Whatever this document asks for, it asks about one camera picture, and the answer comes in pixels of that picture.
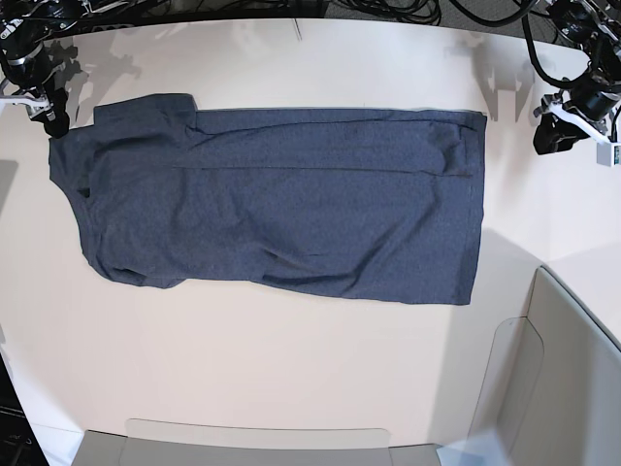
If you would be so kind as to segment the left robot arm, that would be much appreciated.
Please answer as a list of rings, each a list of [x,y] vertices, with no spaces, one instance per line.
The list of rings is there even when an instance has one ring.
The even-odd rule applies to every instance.
[[[536,74],[557,88],[534,109],[539,120],[533,139],[537,154],[569,151],[577,142],[596,143],[596,161],[620,164],[620,3],[550,1],[546,14],[559,35],[588,57],[576,78],[554,79],[542,68],[532,32],[523,26]]]

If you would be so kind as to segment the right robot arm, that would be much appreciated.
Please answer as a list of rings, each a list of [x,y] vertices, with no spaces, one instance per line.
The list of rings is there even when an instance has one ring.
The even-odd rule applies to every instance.
[[[1,8],[1,106],[21,105],[30,120],[54,139],[69,130],[68,94],[58,81],[60,61],[53,61],[45,41],[88,17],[88,1],[4,1]]]

